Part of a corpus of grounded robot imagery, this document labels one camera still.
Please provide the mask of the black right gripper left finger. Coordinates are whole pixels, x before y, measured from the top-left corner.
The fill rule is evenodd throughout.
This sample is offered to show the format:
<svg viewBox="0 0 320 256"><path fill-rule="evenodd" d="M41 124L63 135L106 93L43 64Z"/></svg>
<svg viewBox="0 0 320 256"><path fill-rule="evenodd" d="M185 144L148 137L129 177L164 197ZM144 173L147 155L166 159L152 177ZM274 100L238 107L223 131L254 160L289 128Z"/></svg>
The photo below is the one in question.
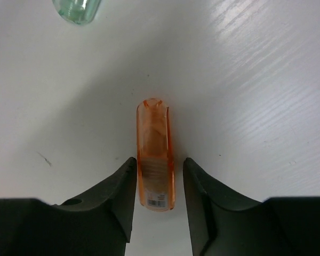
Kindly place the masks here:
<svg viewBox="0 0 320 256"><path fill-rule="evenodd" d="M0 199L0 255L124 255L131 239L137 162L60 205Z"/></svg>

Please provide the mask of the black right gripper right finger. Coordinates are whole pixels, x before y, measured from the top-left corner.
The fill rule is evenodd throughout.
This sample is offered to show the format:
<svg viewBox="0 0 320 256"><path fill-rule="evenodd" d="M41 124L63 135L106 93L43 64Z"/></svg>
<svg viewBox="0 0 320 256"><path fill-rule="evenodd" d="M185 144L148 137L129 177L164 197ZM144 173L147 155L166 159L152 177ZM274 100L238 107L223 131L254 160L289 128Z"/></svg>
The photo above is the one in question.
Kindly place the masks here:
<svg viewBox="0 0 320 256"><path fill-rule="evenodd" d="M320 197L248 198L183 163L193 255L320 255Z"/></svg>

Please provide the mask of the orange marker pen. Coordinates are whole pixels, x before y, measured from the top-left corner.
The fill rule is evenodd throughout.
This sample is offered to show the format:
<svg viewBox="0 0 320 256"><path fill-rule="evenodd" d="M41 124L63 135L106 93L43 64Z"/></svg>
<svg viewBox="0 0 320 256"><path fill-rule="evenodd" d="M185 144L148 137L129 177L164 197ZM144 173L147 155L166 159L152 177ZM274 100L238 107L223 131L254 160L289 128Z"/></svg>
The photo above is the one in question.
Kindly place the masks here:
<svg viewBox="0 0 320 256"><path fill-rule="evenodd" d="M152 211L174 208L175 171L169 107L160 99L137 107L138 192L141 205Z"/></svg>

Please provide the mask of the green marker pen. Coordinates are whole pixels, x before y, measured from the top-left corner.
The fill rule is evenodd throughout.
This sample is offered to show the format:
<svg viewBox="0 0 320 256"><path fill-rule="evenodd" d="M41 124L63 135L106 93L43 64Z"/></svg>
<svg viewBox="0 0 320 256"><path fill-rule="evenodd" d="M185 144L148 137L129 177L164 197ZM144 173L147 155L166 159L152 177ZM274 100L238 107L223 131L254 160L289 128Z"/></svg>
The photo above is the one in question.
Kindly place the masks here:
<svg viewBox="0 0 320 256"><path fill-rule="evenodd" d="M52 3L64 20L82 26L93 21L101 0L52 0Z"/></svg>

